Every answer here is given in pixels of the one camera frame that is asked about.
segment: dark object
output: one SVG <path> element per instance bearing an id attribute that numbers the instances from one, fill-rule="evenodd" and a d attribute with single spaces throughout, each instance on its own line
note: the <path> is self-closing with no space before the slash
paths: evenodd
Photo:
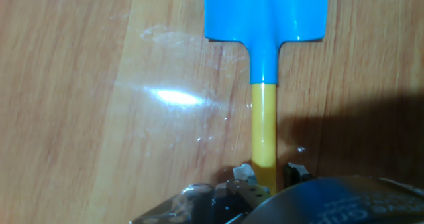
<path id="1" fill-rule="evenodd" d="M 191 185 L 133 224 L 424 223 L 424 192 L 412 186 L 360 176 L 315 179 L 296 164 L 283 175 L 287 187 L 273 197 L 241 179 Z"/>

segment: blue shovel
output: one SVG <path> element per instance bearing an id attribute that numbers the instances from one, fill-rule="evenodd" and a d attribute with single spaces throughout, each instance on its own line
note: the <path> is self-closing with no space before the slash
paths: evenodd
<path id="1" fill-rule="evenodd" d="M 250 54 L 252 166 L 276 193 L 276 84 L 285 42 L 320 40 L 328 0 L 205 0 L 205 36 L 241 42 Z"/>

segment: toy shovel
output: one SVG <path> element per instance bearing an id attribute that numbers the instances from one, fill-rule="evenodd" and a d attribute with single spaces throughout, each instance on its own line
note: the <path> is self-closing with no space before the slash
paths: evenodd
<path id="1" fill-rule="evenodd" d="M 241 42 L 250 54 L 252 166 L 276 193 L 276 84 L 285 42 L 322 39 L 328 0 L 205 0 L 205 36 Z"/>

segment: wood grain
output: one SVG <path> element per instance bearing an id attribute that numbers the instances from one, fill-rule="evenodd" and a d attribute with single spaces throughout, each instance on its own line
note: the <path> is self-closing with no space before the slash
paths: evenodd
<path id="1" fill-rule="evenodd" d="M 323 42 L 280 52 L 280 165 L 423 187 L 423 53 L 424 0 L 329 0 Z M 127 223 L 222 180 L 248 74 L 203 0 L 0 0 L 0 223 Z"/>

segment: machine part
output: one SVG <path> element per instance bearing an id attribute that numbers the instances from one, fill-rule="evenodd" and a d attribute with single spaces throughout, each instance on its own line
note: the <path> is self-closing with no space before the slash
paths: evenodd
<path id="1" fill-rule="evenodd" d="M 285 42 L 320 40 L 328 0 L 205 0 L 205 37 L 241 42 L 250 55 L 252 166 L 276 193 L 276 84 Z"/>
<path id="2" fill-rule="evenodd" d="M 284 188 L 312 179 L 314 179 L 313 175 L 303 165 L 288 163 L 283 167 Z"/>
<path id="3" fill-rule="evenodd" d="M 303 165 L 287 164 L 291 185 L 275 196 L 245 179 L 217 187 L 194 184 L 132 224 L 413 224 L 424 223 L 424 191 L 392 180 L 347 176 L 315 179 Z"/>

